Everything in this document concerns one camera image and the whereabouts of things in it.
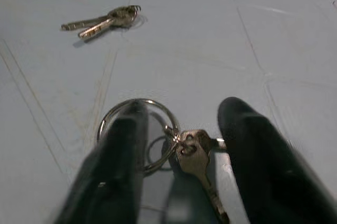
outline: bunch of keys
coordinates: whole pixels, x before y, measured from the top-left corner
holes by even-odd
[[[96,36],[110,26],[130,27],[139,11],[141,11],[141,7],[138,5],[122,6],[111,10],[104,16],[62,24],[61,30],[71,31],[79,28],[87,28],[80,32],[78,37],[88,39]]]
[[[175,154],[183,172],[194,175],[200,181],[219,222],[229,224],[228,215],[222,206],[217,191],[210,183],[206,174],[207,166],[210,163],[211,149],[226,150],[226,144],[223,139],[210,138],[207,132],[202,129],[181,132],[176,118],[164,105],[154,100],[140,98],[126,100],[113,107],[101,121],[97,132],[97,141],[99,141],[107,125],[118,111],[134,101],[141,101],[160,109],[168,116],[172,124],[172,127],[165,126],[164,128],[164,132],[171,141],[170,148],[168,148],[158,161],[144,167],[145,174],[155,172]]]

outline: key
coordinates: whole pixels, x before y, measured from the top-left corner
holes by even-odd
[[[212,145],[209,142],[213,141],[211,138],[207,138],[206,136],[208,135],[205,133],[206,132],[203,130],[183,132],[182,136],[186,138],[181,139],[185,139],[183,142],[191,148],[184,148],[182,145],[179,145],[176,150],[177,158],[181,169],[185,173],[196,176],[200,181],[220,223],[229,224],[230,221],[228,215],[206,174],[206,169],[210,162],[208,151],[210,150],[209,147]]]
[[[88,28],[80,32],[78,36],[83,39],[91,38],[112,25],[118,27],[130,26],[139,11],[141,11],[141,7],[137,5],[122,6],[113,9],[105,16],[63,24],[61,30]]]

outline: tiled floor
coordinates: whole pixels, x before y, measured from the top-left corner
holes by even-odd
[[[50,223],[102,115],[131,97],[156,99],[182,128],[214,137],[219,103],[240,97],[337,199],[334,1],[0,0],[0,223]],[[130,30],[87,44],[59,30],[127,4],[143,9]],[[230,218],[248,223],[228,156],[214,158]],[[185,185],[172,171],[145,178],[139,223],[207,220],[203,195]]]

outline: metal ring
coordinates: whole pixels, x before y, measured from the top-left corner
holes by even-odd
[[[97,140],[97,142],[100,140],[100,137],[101,137],[106,125],[107,125],[107,122],[114,115],[116,115],[121,110],[121,108],[123,108],[124,106],[126,106],[126,105],[128,105],[128,104],[130,104],[131,102],[134,102],[134,101],[141,101],[143,103],[155,106],[158,109],[160,109],[161,111],[163,111],[168,116],[169,120],[171,121],[172,132],[174,133],[174,136],[172,136],[171,147],[163,154],[163,156],[159,160],[157,160],[156,162],[153,162],[152,164],[149,164],[149,165],[144,167],[144,172],[146,174],[149,174],[149,173],[152,173],[152,172],[158,170],[168,160],[168,158],[175,151],[175,148],[177,147],[177,144],[178,144],[177,138],[180,134],[179,123],[178,123],[177,119],[175,118],[175,116],[171,113],[171,111],[168,108],[166,108],[163,104],[161,104],[157,101],[154,101],[154,100],[151,100],[151,99],[145,99],[145,98],[128,99],[126,101],[123,101],[123,102],[117,104],[116,106],[111,108],[110,111],[103,117],[103,120],[101,121],[100,126],[98,127],[96,140]]]

